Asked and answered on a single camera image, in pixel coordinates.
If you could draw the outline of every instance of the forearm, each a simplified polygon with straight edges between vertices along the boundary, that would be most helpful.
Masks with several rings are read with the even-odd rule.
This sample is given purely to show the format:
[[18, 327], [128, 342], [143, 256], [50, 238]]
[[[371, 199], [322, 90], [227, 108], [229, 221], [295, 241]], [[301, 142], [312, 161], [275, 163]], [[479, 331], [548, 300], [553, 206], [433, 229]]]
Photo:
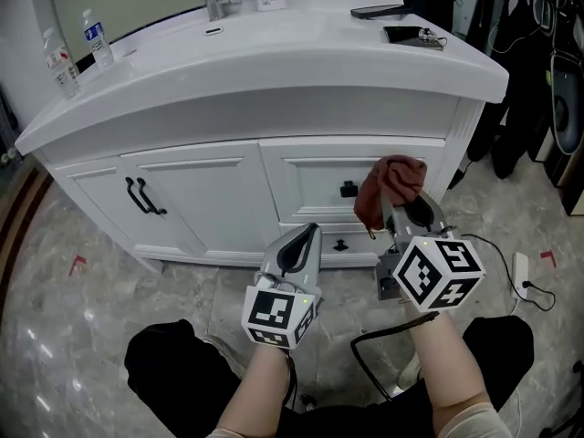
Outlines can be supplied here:
[[217, 428], [245, 437], [274, 436], [287, 387], [288, 366], [284, 352], [258, 346]]
[[[405, 305], [408, 319], [420, 316], [412, 303]], [[475, 357], [447, 313], [410, 332], [433, 406], [451, 407], [485, 392]]]

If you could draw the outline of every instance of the blue bottle label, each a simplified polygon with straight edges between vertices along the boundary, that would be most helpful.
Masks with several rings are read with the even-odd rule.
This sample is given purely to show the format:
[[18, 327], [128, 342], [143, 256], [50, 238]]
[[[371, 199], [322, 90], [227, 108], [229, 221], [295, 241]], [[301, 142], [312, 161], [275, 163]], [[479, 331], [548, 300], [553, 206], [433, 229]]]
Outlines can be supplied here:
[[92, 27], [89, 27], [85, 30], [85, 38], [90, 42], [95, 39], [100, 34], [103, 34], [103, 28], [101, 27], [101, 23], [96, 23]]

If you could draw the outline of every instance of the water bottle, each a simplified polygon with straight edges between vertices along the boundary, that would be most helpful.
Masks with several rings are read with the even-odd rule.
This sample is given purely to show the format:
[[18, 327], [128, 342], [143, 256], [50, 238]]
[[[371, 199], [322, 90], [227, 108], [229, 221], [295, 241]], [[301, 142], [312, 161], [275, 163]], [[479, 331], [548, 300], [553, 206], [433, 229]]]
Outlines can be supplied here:
[[45, 60], [53, 79], [66, 98], [72, 98], [79, 91], [78, 72], [71, 61], [65, 42], [50, 27], [43, 34], [45, 39]]
[[106, 40], [106, 35], [103, 32], [101, 23], [95, 22], [91, 17], [91, 10], [83, 12], [83, 30], [85, 31], [85, 38], [91, 45], [91, 52], [95, 58], [98, 67], [105, 68], [113, 63], [113, 55], [111, 53], [110, 44]]

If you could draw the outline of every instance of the drawer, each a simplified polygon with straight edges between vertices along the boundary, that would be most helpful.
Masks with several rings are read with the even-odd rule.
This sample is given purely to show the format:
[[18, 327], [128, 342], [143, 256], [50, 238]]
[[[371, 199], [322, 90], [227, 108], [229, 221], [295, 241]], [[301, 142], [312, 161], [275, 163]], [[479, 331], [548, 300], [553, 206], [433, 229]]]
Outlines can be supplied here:
[[[300, 224], [280, 224], [282, 234]], [[387, 231], [376, 231], [373, 240], [363, 224], [319, 224], [322, 229], [324, 267], [375, 266], [392, 245]]]
[[296, 137], [261, 140], [260, 149], [280, 222], [358, 223], [344, 182], [361, 186], [383, 156], [405, 154], [428, 164], [425, 185], [438, 173], [444, 140], [396, 136]]

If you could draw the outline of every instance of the bathroom vanity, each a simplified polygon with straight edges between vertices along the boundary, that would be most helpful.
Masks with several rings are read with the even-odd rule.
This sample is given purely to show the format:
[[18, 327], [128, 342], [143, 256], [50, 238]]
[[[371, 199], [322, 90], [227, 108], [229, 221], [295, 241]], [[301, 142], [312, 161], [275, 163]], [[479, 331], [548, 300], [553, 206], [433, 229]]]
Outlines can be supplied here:
[[[152, 270], [259, 266], [309, 222], [323, 229], [324, 267], [374, 266], [390, 239], [370, 238], [340, 188], [407, 154], [428, 164], [424, 190], [440, 201], [508, 79], [418, 16], [349, 14], [401, 2], [287, 0], [259, 13], [245, 0], [219, 21], [204, 8], [176, 16], [114, 44], [116, 63], [83, 73], [82, 93], [48, 105], [16, 145]], [[391, 25], [430, 27], [448, 45], [391, 45]]]

